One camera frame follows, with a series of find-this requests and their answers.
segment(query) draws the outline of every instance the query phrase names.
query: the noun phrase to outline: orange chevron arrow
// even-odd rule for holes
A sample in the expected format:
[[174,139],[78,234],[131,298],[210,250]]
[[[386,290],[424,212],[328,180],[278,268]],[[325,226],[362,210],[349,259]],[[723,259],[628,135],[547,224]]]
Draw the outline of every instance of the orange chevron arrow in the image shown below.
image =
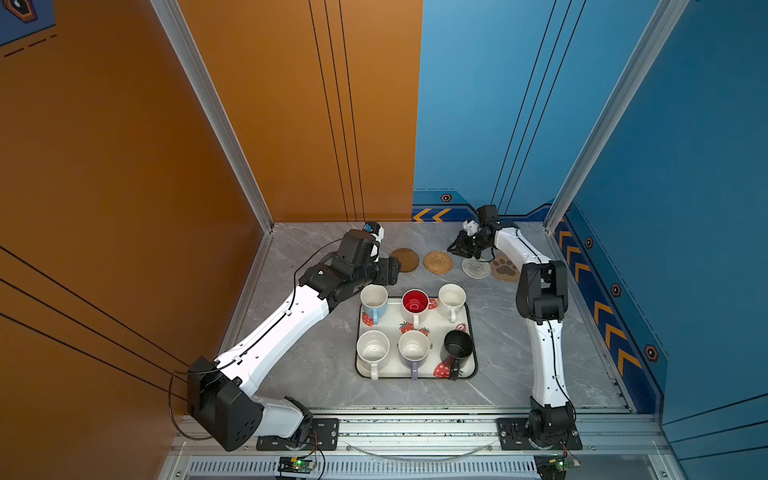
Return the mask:
[[595,325],[599,324],[599,322],[598,322],[598,314],[600,313],[600,310],[602,310],[604,312],[608,312],[611,315],[614,314],[614,311],[611,310],[611,308],[608,305],[606,305],[605,303],[595,302],[594,303],[594,323],[595,323]]
[[642,369],[643,367],[640,365],[640,361],[636,358],[634,358],[629,353],[626,353],[622,349],[619,349],[619,373],[621,376],[624,376],[624,360],[629,360],[632,362],[638,369]]
[[581,253],[581,250],[579,250],[577,247],[568,247],[566,248],[566,251],[568,252],[568,255],[565,257],[565,262],[568,264],[568,266],[571,265],[571,253]]
[[422,215],[423,215],[423,214],[426,214],[426,213],[427,213],[427,212],[429,212],[430,210],[431,210],[431,208],[425,208],[424,210],[422,210],[422,211],[418,212],[418,213],[417,213],[417,214],[416,214],[416,215],[413,217],[413,220],[416,220],[417,222],[423,222],[424,220],[422,220]]
[[443,211],[442,211],[442,212],[440,212],[439,214],[437,214],[437,215],[435,215],[434,217],[432,217],[432,219],[433,219],[435,222],[442,222],[442,218],[440,218],[440,217],[441,217],[443,214],[446,214],[446,213],[448,213],[449,211],[451,211],[451,209],[450,209],[450,208],[446,208],[445,210],[443,210]]
[[578,283],[578,273],[579,270],[586,270],[588,272],[591,272],[592,269],[589,268],[588,265],[584,265],[583,263],[576,262],[576,283]]
[[605,345],[608,347],[608,349],[611,349],[611,334],[619,335],[623,339],[627,339],[627,336],[624,335],[624,332],[616,328],[615,326],[606,323],[605,324]]
[[573,234],[566,230],[560,232],[560,250],[563,250],[563,237],[573,237]]

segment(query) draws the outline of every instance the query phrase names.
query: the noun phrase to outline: mug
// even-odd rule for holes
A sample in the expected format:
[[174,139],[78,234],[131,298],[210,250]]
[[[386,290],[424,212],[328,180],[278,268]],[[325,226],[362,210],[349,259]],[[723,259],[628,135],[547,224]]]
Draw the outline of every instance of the mug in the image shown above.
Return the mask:
[[429,306],[429,297],[421,290],[408,290],[402,296],[402,307],[406,312],[413,315],[413,329],[419,329],[419,314],[427,311]]
[[467,360],[475,351],[475,343],[467,332],[451,330],[445,334],[442,345],[445,350],[443,364],[451,369],[449,378],[456,380],[460,370],[466,366]]
[[429,353],[429,339],[427,335],[418,330],[410,330],[400,336],[397,342],[397,348],[400,350],[402,358],[411,365],[411,379],[419,378],[419,364],[427,358]]
[[362,312],[373,319],[374,325],[378,325],[379,319],[384,316],[387,296],[386,288],[381,285],[368,285],[360,292]]
[[437,297],[440,300],[439,307],[442,314],[447,316],[451,323],[456,323],[456,313],[464,307],[467,293],[460,286],[447,283],[440,287]]
[[378,380],[379,367],[384,366],[389,353],[389,339],[378,330],[370,330],[357,339],[356,348],[357,356],[371,370],[371,380]]

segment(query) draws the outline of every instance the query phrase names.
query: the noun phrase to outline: white tray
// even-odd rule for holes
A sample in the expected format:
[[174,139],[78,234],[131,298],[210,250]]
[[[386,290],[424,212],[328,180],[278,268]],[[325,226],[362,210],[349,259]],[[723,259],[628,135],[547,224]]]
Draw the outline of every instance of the white tray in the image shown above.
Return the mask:
[[[402,307],[402,297],[390,297],[387,300],[389,304],[387,306],[384,315],[379,318],[377,325],[368,326],[362,320],[362,305],[360,306],[359,322],[357,329],[358,338],[365,332],[370,330],[378,330],[381,333],[387,335],[389,339],[389,353],[387,353],[386,364],[383,367],[379,367],[380,379],[410,379],[411,378],[411,366],[410,362],[406,362],[400,355],[400,351],[397,348],[397,342],[402,335],[401,326],[403,323],[411,323],[412,316],[406,313]],[[429,299],[429,310],[422,315],[419,315],[419,328],[429,330],[427,338],[430,342],[430,350],[427,358],[424,359],[424,363],[419,366],[419,378],[420,379],[440,379],[447,380],[445,378],[435,377],[435,369],[440,363],[442,363],[442,356],[448,356],[442,348],[442,341],[445,338],[445,334],[451,330],[466,328],[466,332],[472,335],[472,327],[469,323],[469,308],[464,305],[464,308],[457,312],[456,323],[451,323],[450,320],[443,316],[437,307],[437,299]],[[357,355],[355,355],[355,364],[357,372],[369,379],[371,378],[371,371],[368,366],[360,361]],[[467,363],[459,371],[458,377],[460,379],[469,379],[477,373],[477,353],[472,352],[472,357],[467,359]]]

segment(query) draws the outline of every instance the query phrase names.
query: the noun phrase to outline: gray marble surface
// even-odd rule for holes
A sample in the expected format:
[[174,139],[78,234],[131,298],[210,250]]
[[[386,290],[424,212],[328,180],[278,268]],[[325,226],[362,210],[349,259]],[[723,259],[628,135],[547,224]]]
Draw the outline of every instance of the gray marble surface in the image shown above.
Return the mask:
[[[383,223],[382,253],[397,248],[415,250],[423,259],[433,250],[445,250],[455,239],[459,223]],[[293,271],[317,248],[340,238],[360,223],[278,223],[247,318],[238,338],[245,337],[286,298]],[[540,223],[521,223],[525,236],[542,252],[551,248]],[[333,251],[335,245],[327,247]],[[461,259],[453,257],[453,270],[435,275],[423,265],[401,273],[391,296],[419,288],[430,296],[445,283],[457,283],[467,292],[472,334],[479,369],[469,380],[364,379],[355,370],[359,297],[340,304],[328,317],[296,342],[270,371],[260,396],[296,397],[310,408],[369,406],[497,406],[528,408],[533,386],[531,344],[525,319],[514,307],[516,283],[492,275],[474,280],[464,274]],[[578,309],[570,308],[563,325],[565,378],[577,407],[626,406],[613,376],[605,369]]]

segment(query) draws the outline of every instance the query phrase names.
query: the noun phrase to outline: black mounting plate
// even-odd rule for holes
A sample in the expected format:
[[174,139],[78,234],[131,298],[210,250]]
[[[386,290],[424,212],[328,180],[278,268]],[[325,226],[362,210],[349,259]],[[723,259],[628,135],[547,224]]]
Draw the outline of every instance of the black mounting plate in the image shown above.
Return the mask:
[[[498,440],[502,444],[502,450],[538,450],[531,445],[528,439],[528,419],[496,419],[498,428]],[[568,440],[565,442],[565,448],[568,450],[581,450],[581,437],[576,430],[571,431]]]
[[317,434],[317,445],[324,452],[336,450],[336,440],[339,438],[339,419],[312,419],[312,429],[306,444],[300,449],[296,448],[288,439],[281,437],[259,437],[256,450],[263,452],[284,452],[303,450],[311,451],[315,447],[314,434]]

